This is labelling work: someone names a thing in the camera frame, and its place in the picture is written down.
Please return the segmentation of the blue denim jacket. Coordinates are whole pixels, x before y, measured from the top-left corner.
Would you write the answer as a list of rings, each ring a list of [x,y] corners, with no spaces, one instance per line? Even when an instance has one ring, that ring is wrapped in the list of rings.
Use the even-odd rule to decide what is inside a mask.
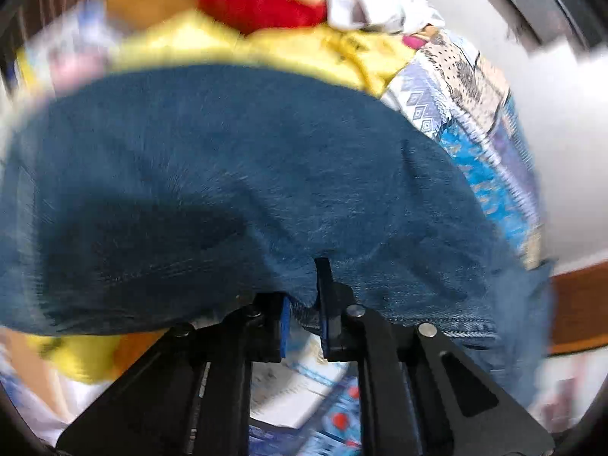
[[[386,319],[439,326],[520,404],[548,345],[529,271],[461,170],[380,101],[263,68],[110,75],[19,120],[1,169],[1,322],[124,334],[290,295],[319,257]]]

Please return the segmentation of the yellow blanket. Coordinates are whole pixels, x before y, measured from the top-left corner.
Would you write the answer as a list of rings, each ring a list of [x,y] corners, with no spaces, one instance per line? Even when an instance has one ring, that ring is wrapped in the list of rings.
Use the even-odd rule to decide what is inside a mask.
[[[197,10],[127,36],[53,24],[17,54],[16,97],[67,94],[109,72],[176,64],[263,65],[380,97],[414,58],[401,35],[312,28],[264,29],[244,36]]]

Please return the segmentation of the brown wooden door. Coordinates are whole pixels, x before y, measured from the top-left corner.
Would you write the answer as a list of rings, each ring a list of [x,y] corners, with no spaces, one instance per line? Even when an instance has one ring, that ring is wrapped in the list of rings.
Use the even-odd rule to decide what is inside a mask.
[[[551,355],[607,345],[607,263],[553,277],[556,294]]]

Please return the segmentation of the blue patchwork bedspread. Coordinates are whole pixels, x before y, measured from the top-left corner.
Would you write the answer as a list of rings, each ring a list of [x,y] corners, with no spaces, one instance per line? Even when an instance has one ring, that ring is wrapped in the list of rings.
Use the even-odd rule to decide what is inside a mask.
[[[553,312],[541,258],[542,211],[534,162],[504,74],[478,49],[443,31],[418,51],[382,95],[388,107],[446,150],[489,221],[526,268],[507,271],[496,294],[499,342],[482,351],[479,331],[449,337],[518,401],[528,405]],[[356,455],[361,450],[355,368],[328,363],[320,339],[292,321],[287,355],[253,369],[253,455]]]

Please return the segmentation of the white shirt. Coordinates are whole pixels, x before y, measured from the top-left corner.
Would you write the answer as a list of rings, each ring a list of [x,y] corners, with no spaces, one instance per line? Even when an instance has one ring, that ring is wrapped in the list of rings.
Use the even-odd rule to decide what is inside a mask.
[[[328,24],[339,31],[366,30],[414,34],[427,26],[445,27],[427,0],[326,0]]]

